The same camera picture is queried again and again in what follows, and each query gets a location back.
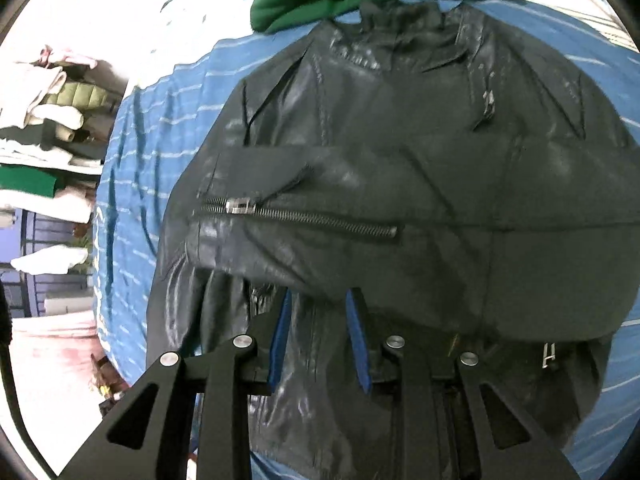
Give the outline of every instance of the blue striped bedding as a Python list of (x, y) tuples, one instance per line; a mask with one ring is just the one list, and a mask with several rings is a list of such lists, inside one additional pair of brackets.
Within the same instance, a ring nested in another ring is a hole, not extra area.
[[(441, 2), (450, 7), (455, 2)], [(529, 2), (485, 0), (476, 6), (546, 41), (603, 89), (640, 141), (640, 56), (614, 46), (587, 25)], [(352, 12), (343, 19), (355, 21)], [(95, 215), (96, 314), (109, 358), (132, 383), (145, 366), (145, 309), (162, 213), (174, 183), (216, 120), (233, 87), (302, 37), (311, 25), (272, 36), (218, 41), (190, 64), (178, 64), (147, 88), (134, 88), (118, 112)], [(595, 480), (640, 418), (640, 303), (616, 334), (602, 396), (567, 455)], [(294, 473), (254, 457), (254, 475)]]

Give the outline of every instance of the zipper teeth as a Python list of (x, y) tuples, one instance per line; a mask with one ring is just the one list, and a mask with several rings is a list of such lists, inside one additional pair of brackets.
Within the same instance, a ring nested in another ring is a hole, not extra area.
[[(224, 199), (210, 198), (207, 199), (207, 202), (202, 206), (202, 208), (209, 214), (226, 214), (225, 203), (226, 200)], [(269, 220), (296, 222), (317, 227), (338, 229), (360, 236), (375, 238), (394, 238), (398, 233), (398, 228), (396, 226), (345, 220), (335, 216), (320, 213), (305, 213), (302, 211), (257, 207), (253, 213), (247, 213), (245, 215), (267, 218)]]

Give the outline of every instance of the silver screw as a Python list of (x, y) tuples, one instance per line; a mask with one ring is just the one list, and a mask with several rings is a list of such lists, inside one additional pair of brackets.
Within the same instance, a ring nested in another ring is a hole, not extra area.
[(251, 339), (250, 335), (239, 335), (236, 336), (236, 338), (234, 339), (234, 346), (236, 346), (237, 348), (247, 348), (248, 346), (251, 346), (251, 343), (254, 342), (253, 339)]
[(480, 359), (473, 352), (462, 352), (460, 354), (460, 362), (466, 366), (476, 366)]
[(173, 366), (180, 360), (178, 354), (175, 352), (167, 352), (166, 354), (162, 354), (160, 358), (160, 364), (162, 366)]
[(401, 335), (390, 335), (386, 338), (386, 345), (389, 348), (402, 348), (404, 346), (404, 337)]

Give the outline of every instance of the metal zipper slider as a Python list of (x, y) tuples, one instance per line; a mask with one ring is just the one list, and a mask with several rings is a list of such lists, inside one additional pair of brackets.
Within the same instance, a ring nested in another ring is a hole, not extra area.
[(547, 368), (547, 361), (555, 361), (556, 360), (556, 343), (551, 343), (551, 354), (548, 354), (549, 351), (549, 343), (545, 343), (545, 351), (542, 355), (542, 367)]
[(250, 198), (230, 198), (226, 201), (225, 211), (233, 215), (248, 215), (255, 213), (255, 207)]

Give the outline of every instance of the bed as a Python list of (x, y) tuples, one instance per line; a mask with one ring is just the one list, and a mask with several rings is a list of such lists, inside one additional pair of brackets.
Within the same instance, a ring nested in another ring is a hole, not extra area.
[[(588, 12), (587, 0), (577, 0), (580, 12), (569, 9), (573, 0), (541, 1), (544, 6), (506, 0), (473, 4), (547, 42), (577, 64), (598, 83), (640, 141), (640, 55), (612, 11), (602, 0), (589, 0), (594, 10)], [(116, 119), (97, 191), (95, 311), (100, 341), (129, 383), (145, 367), (146, 302), (162, 213), (174, 183), (236, 83), (312, 28), (252, 34), (251, 2), (168, 0)], [(440, 1), (443, 8), (455, 4), (456, 0)], [(352, 12), (341, 19), (353, 22), (358, 15)], [(594, 24), (600, 32), (590, 26)], [(614, 338), (596, 408), (565, 450), (584, 480), (595, 480), (606, 471), (639, 418), (637, 302)], [(295, 476), (262, 457), (252, 460), (255, 475)]]

